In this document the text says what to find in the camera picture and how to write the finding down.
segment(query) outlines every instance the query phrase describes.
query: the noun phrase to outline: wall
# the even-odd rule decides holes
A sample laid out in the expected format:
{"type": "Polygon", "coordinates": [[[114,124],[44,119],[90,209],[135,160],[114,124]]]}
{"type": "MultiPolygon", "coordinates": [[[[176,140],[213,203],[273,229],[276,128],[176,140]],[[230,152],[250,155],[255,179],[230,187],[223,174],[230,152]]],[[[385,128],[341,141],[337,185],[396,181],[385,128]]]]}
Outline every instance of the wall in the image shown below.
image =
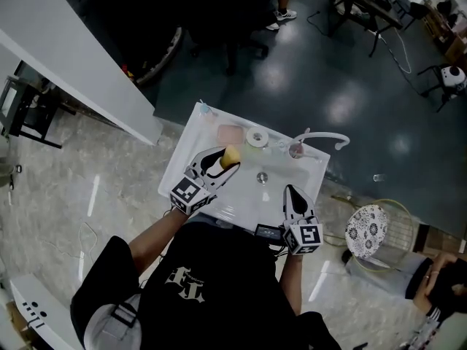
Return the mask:
{"type": "Polygon", "coordinates": [[[0,43],[142,141],[161,135],[153,106],[65,0],[0,0],[0,43]]]}

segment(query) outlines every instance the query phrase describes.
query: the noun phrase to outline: dark gray floor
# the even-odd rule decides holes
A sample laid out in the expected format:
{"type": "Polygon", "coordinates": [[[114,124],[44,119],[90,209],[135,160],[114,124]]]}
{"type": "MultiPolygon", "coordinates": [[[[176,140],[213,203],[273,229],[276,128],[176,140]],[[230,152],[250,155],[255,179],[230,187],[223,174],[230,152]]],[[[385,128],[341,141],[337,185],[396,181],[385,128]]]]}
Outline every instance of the dark gray floor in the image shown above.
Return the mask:
{"type": "MultiPolygon", "coordinates": [[[[253,50],[242,50],[233,77],[224,75],[222,48],[191,58],[187,35],[161,78],[143,90],[155,104],[155,115],[186,123],[202,98],[289,136],[307,127],[343,133],[351,143],[340,152],[329,139],[308,140],[331,154],[330,178],[360,194],[400,201],[423,221],[462,236],[467,220],[465,101],[455,100],[436,114],[441,96],[418,96],[382,42],[368,57],[370,33],[347,22],[329,39],[307,23],[306,17],[320,10],[312,20],[326,31],[328,0],[292,0],[290,8],[298,18],[283,23],[278,33],[253,34],[269,46],[269,57],[262,61],[253,50]],[[374,182],[375,174],[385,174],[386,180],[374,182]]],[[[401,35],[413,70],[408,77],[421,91],[434,79],[416,73],[445,59],[421,22],[401,35]]],[[[383,36],[406,67],[395,31],[383,36]]]]}

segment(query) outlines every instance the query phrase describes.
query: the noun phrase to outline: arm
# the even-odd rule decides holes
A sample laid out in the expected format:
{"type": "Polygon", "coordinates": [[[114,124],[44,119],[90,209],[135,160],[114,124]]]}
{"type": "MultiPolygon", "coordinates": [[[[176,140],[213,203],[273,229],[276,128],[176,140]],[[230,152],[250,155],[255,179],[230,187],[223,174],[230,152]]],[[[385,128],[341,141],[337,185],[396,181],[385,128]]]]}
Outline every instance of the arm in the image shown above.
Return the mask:
{"type": "Polygon", "coordinates": [[[161,255],[175,233],[188,219],[179,209],[170,211],[148,229],[137,236],[130,244],[131,256],[138,274],[141,275],[161,255]]]}
{"type": "Polygon", "coordinates": [[[430,280],[426,287],[426,295],[429,296],[433,288],[435,287],[436,280],[438,279],[439,271],[446,267],[449,263],[456,263],[458,258],[450,253],[442,252],[436,255],[433,260],[431,272],[429,273],[430,280]]]}
{"type": "Polygon", "coordinates": [[[417,293],[415,293],[414,297],[414,304],[416,307],[421,310],[425,315],[428,314],[428,312],[431,311],[432,306],[430,300],[428,299],[428,294],[427,294],[427,286],[428,286],[428,279],[427,276],[430,276],[431,273],[431,268],[430,267],[426,273],[425,276],[423,276],[422,281],[420,282],[420,285],[418,287],[417,293]]]}
{"type": "Polygon", "coordinates": [[[287,255],[279,284],[295,315],[301,312],[301,265],[303,255],[287,255]]]}

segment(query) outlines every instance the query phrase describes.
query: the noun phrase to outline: yellow sponge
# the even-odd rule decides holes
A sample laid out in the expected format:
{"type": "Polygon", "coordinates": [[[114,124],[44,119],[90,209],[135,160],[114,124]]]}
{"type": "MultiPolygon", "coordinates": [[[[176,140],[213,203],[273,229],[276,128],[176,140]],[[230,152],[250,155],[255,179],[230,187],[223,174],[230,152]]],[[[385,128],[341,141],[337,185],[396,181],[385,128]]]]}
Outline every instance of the yellow sponge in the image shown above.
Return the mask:
{"type": "Polygon", "coordinates": [[[228,145],[225,148],[224,156],[220,159],[220,165],[225,170],[227,167],[240,162],[240,152],[233,145],[228,145]]]}

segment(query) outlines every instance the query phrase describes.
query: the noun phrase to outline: sink drain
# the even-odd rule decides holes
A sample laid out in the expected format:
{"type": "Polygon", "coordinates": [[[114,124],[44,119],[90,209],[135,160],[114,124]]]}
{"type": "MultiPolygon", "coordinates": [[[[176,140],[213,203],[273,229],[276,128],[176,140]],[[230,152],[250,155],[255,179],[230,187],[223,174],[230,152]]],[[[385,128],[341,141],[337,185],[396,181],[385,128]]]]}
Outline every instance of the sink drain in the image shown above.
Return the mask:
{"type": "Polygon", "coordinates": [[[261,184],[265,184],[268,181],[268,174],[265,172],[260,172],[256,175],[256,180],[258,180],[261,184]]]}

